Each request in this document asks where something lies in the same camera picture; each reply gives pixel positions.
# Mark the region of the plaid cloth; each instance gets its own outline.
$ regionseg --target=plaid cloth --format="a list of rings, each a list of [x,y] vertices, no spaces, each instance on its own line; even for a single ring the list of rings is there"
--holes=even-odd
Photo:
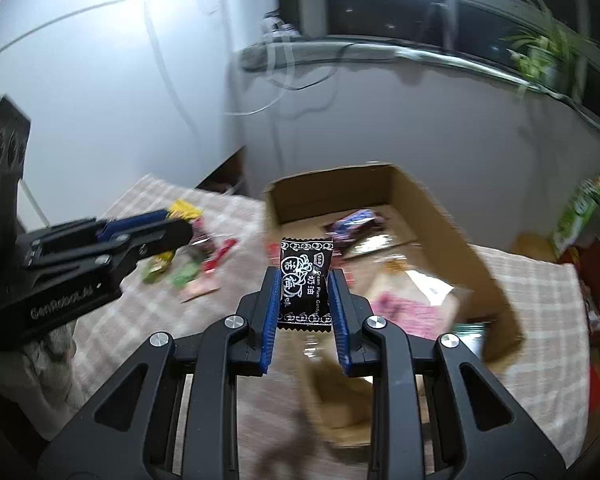
[[[148,175],[105,216],[121,218],[166,208],[178,198],[204,209],[211,232],[240,240],[217,270],[222,287],[181,304],[168,280],[144,285],[140,272],[128,276],[122,283],[122,298],[81,317],[75,329],[75,371],[88,397],[153,332],[164,330],[175,338],[202,332],[234,313],[243,295],[260,288],[269,265],[262,202],[184,189]],[[499,378],[569,465],[584,440],[589,395],[587,327],[574,269],[476,250],[506,292],[525,332],[520,352]],[[175,265],[179,258],[185,256],[178,254]],[[363,478],[365,456],[334,456],[313,432],[296,387],[286,337],[278,332],[266,377],[238,378],[242,477]],[[176,457],[181,446],[178,442]]]

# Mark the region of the potted plant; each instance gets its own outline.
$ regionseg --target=potted plant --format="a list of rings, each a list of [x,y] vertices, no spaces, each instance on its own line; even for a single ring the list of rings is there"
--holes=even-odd
[[[544,31],[523,29],[520,34],[503,38],[512,41],[509,52],[522,75],[531,83],[541,84],[555,92],[569,94],[574,79],[574,47],[565,25],[556,20],[543,0],[524,0],[542,12]],[[527,53],[520,52],[526,48]],[[528,85],[522,85],[524,93]]]

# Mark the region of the metal bolt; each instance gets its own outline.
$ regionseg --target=metal bolt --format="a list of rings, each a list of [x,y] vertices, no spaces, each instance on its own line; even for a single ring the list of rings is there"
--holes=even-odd
[[[366,324],[371,328],[384,328],[386,326],[386,319],[382,316],[369,316],[366,318]]]
[[[111,259],[108,254],[102,254],[96,258],[96,265],[107,265]]]
[[[152,346],[165,346],[169,342],[169,334],[164,332],[156,332],[149,338],[149,343]]]
[[[229,316],[224,320],[224,326],[227,328],[240,328],[244,325],[244,320],[240,316]]]
[[[447,348],[455,348],[460,344],[456,334],[445,334],[440,338],[440,342]]]

